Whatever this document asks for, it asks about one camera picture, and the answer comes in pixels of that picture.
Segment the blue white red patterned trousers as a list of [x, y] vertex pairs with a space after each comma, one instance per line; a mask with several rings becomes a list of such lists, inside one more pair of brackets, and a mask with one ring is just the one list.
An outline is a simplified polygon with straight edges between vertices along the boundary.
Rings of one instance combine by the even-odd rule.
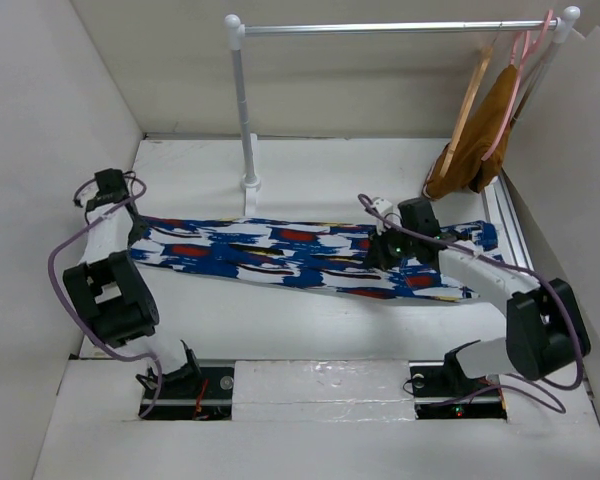
[[372, 224], [246, 217], [146, 222], [144, 236], [130, 248], [132, 259], [144, 266], [377, 300], [457, 302], [477, 296], [414, 258], [387, 271], [365, 267]]

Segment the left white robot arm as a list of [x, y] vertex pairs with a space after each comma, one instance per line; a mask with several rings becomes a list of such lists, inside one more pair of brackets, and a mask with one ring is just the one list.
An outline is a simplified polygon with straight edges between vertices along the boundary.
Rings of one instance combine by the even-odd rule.
[[147, 222], [133, 201], [122, 199], [87, 201], [85, 218], [84, 254], [62, 280], [89, 339], [113, 358], [151, 361], [139, 377], [143, 386], [196, 394], [203, 382], [199, 362], [185, 341], [158, 333], [157, 303], [131, 256]]

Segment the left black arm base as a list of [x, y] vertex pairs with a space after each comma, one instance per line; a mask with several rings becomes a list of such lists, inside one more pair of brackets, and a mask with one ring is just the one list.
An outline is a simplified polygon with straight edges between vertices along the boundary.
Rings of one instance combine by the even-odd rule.
[[207, 364], [193, 381], [164, 380], [154, 400], [156, 375], [151, 369], [136, 379], [143, 388], [139, 414], [143, 420], [156, 421], [225, 421], [232, 417], [234, 364]]

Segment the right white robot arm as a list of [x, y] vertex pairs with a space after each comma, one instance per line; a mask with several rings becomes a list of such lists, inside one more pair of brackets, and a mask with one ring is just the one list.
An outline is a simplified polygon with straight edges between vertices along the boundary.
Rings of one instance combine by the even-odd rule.
[[532, 271], [490, 259], [468, 241], [427, 241], [395, 229], [370, 234], [365, 258], [369, 267], [389, 270], [408, 258], [459, 281], [505, 318], [504, 336], [477, 340], [447, 354], [442, 381], [448, 390], [466, 393], [479, 377], [490, 374], [541, 380], [571, 363], [576, 376], [582, 375], [591, 342], [568, 283], [541, 280]]

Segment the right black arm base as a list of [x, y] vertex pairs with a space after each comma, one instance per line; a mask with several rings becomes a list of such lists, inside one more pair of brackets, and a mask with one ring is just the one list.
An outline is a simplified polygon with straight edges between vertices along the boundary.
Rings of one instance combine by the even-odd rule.
[[414, 361], [403, 390], [414, 399], [417, 420], [506, 420], [507, 412], [498, 377], [468, 379], [442, 361]]

